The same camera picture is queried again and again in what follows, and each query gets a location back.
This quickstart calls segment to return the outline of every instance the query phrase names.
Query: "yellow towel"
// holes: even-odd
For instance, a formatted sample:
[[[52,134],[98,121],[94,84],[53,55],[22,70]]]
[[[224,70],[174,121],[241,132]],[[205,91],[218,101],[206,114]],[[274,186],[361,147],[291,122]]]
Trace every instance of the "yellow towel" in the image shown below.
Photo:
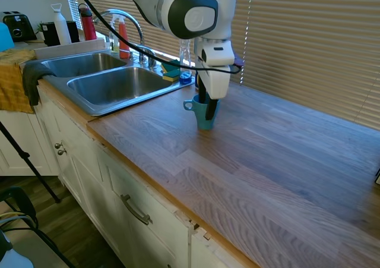
[[[24,94],[19,64],[35,57],[34,50],[10,49],[0,52],[0,110],[34,113]]]

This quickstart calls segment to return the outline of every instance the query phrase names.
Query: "double sink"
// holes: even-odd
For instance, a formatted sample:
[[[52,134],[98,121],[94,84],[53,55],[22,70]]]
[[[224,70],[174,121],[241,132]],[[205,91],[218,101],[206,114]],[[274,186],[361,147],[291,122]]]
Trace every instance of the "double sink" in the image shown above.
[[[186,87],[162,79],[160,64],[148,68],[110,51],[40,60],[56,77],[44,76],[51,85],[91,116],[105,115],[127,106]]]

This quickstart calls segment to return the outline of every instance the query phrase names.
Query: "sponge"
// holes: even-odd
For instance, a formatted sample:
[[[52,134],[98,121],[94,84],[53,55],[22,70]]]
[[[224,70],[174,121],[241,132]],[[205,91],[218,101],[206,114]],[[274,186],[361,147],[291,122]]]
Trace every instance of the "sponge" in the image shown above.
[[[161,68],[162,68],[162,70],[164,71],[164,73],[171,72],[171,71],[173,71],[173,70],[178,69],[179,66],[180,66],[180,64],[181,64],[181,63],[179,62],[179,60],[171,60],[170,62],[171,62],[171,63],[174,63],[174,64],[178,64],[178,67],[173,66],[173,65],[169,65],[169,64],[166,64],[166,63],[162,63],[162,64],[161,64]]]
[[[162,79],[169,81],[169,82],[175,82],[176,80],[178,80],[180,74],[181,74],[181,70],[178,68],[176,70],[165,73],[162,76]]]

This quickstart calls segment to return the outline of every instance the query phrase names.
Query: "mug handle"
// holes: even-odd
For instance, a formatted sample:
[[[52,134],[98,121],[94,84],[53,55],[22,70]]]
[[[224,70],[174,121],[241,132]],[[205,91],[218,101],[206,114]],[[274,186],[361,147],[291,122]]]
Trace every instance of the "mug handle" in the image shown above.
[[[186,104],[190,103],[191,104],[191,108],[187,107]],[[187,110],[187,111],[192,111],[192,100],[186,100],[183,102],[183,107]]]

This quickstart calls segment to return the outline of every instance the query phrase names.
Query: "black tripod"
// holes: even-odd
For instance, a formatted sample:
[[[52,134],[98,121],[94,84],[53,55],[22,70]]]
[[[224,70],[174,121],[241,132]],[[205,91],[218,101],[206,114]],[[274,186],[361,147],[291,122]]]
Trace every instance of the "black tripod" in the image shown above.
[[[49,194],[53,197],[53,199],[55,200],[56,203],[60,203],[61,200],[56,196],[56,194],[53,192],[53,190],[51,189],[51,187],[49,187],[49,185],[47,185],[47,183],[45,182],[45,180],[41,177],[41,175],[39,174],[38,170],[36,169],[36,167],[34,167],[34,165],[30,162],[29,160],[29,153],[27,152],[24,152],[21,147],[17,144],[17,142],[14,140],[14,138],[12,137],[12,135],[9,133],[9,131],[5,128],[5,126],[2,124],[2,122],[0,121],[0,131],[3,133],[3,135],[8,139],[8,141],[12,144],[13,148],[16,149],[18,155],[20,155],[20,157],[22,159],[24,159],[25,163],[28,164],[29,168],[33,171],[33,173],[37,176],[38,180],[42,183],[42,185],[47,189],[47,191],[49,192]]]

